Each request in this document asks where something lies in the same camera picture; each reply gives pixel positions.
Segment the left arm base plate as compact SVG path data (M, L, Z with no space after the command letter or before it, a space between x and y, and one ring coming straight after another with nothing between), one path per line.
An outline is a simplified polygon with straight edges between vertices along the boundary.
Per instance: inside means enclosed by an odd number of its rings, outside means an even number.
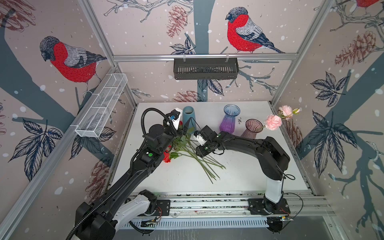
M156 200L150 202L149 208L146 210L146 212L143 214L143 216L169 216L170 214L170 208L171 208L171 201L170 200Z

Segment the pink carnation stem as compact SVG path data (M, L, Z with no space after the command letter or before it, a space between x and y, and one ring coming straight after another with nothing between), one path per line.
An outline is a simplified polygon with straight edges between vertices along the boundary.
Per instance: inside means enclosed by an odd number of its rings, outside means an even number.
M284 105L279 107L278 113L276 115L269 115L262 128L266 128L270 131L277 130L283 123L283 120L292 119L295 115L298 115L301 112L300 108L293 109L290 106Z

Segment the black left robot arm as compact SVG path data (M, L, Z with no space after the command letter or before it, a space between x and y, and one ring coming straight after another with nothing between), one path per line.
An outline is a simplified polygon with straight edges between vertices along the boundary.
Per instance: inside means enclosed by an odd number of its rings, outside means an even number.
M179 120L166 117L162 125L153 125L131 159L129 170L100 198L91 204L82 203L77 211L75 226L68 240L111 240L120 227L142 214L151 214L156 208L156 196L141 191L127 201L133 190L160 165L166 149L178 136Z

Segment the mauve glass vase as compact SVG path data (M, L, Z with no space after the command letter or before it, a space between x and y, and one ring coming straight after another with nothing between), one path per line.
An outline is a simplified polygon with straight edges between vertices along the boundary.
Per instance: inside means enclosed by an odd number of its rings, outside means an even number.
M263 124L256 119L249 119L245 123L246 129L242 133L242 138L256 139L258 133L263 130Z

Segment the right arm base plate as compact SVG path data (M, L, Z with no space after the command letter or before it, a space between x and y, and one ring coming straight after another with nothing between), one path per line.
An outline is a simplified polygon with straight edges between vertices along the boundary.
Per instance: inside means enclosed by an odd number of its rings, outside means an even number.
M276 204L267 198L256 198L256 199L248 199L248 211L250 211L251 215L260 215L260 216L268 216L268 215L290 215L291 211L287 200L281 198L280 201Z

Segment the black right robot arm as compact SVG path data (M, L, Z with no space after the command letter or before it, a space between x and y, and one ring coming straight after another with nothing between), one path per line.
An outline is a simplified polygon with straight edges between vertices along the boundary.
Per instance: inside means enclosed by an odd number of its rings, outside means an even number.
M262 199L249 199L248 210L252 215L289 215L291 213L287 200L283 197L285 171L288 169L290 157L272 137L265 139L248 139L228 132L214 132L205 126L193 133L199 145L196 154L205 157L215 150L231 150L247 154L259 161L260 167L267 177L266 191Z

